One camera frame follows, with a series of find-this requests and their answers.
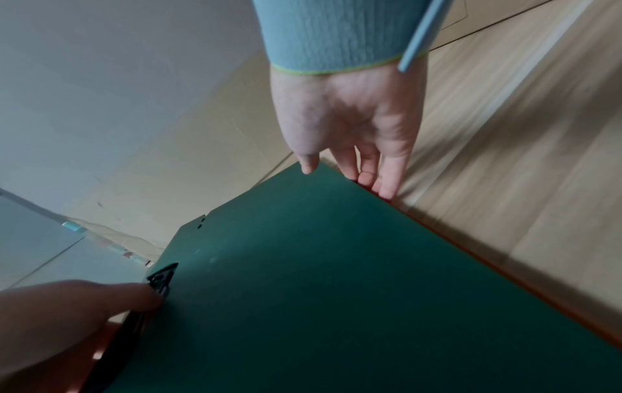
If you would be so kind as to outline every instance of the blue sweater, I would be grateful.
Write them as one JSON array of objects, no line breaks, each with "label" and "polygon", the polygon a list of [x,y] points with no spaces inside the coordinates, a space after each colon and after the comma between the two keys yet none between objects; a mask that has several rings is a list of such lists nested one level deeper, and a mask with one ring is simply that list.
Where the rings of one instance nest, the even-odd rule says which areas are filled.
[{"label": "blue sweater", "polygon": [[[399,59],[430,1],[253,0],[272,64],[303,74]],[[439,28],[432,27],[428,46]]]}]

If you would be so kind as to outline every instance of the white wall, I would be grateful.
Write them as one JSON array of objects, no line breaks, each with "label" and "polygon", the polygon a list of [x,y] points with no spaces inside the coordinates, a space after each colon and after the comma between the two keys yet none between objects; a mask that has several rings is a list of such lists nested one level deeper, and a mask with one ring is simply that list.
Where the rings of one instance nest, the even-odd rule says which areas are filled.
[{"label": "white wall", "polygon": [[249,0],[0,0],[0,188],[65,214],[260,47]]}]

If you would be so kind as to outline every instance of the sleeve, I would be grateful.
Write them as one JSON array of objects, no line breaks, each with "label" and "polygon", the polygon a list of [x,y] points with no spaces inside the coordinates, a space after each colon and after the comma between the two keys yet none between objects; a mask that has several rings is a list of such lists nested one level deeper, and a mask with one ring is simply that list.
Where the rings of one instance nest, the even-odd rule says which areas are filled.
[{"label": "sleeve", "polygon": [[253,2],[276,68],[326,74],[399,59],[431,0]]}]

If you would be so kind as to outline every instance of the green panel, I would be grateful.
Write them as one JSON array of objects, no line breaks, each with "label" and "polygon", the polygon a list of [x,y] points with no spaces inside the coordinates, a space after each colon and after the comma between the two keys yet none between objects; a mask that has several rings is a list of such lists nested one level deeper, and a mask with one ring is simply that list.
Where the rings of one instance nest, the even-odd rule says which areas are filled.
[{"label": "green panel", "polygon": [[109,391],[622,389],[621,352],[326,166],[201,220]]}]

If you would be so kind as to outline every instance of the green cutting mat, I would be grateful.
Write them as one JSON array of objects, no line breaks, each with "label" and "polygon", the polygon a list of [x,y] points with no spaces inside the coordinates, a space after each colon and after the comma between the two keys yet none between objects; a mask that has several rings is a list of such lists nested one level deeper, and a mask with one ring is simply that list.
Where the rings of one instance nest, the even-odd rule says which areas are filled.
[{"label": "green cutting mat", "polygon": [[326,166],[184,225],[110,392],[621,392],[622,353]]}]

